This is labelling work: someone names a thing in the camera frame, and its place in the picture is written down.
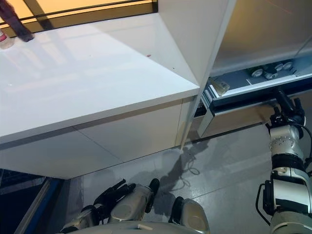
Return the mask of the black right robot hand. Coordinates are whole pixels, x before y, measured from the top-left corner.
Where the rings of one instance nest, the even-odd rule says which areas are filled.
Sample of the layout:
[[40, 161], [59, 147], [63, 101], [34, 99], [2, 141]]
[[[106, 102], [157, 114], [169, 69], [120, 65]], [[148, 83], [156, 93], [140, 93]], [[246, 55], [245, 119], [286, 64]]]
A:
[[275, 91], [275, 99], [280, 108], [277, 106], [273, 108], [274, 114], [270, 117], [271, 124], [266, 123], [269, 130], [285, 125], [305, 126], [306, 116], [300, 98], [290, 99], [282, 89], [278, 88]]

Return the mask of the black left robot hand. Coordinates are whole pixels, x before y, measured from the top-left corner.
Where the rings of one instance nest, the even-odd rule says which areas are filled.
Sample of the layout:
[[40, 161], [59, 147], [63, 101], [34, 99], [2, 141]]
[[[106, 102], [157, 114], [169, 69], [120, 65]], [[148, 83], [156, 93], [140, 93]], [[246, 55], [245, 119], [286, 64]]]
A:
[[136, 187], [135, 183], [126, 184], [126, 180], [118, 182], [112, 187], [101, 193], [94, 201], [93, 205], [97, 208], [102, 217], [108, 217], [112, 209], [126, 195], [130, 194]]

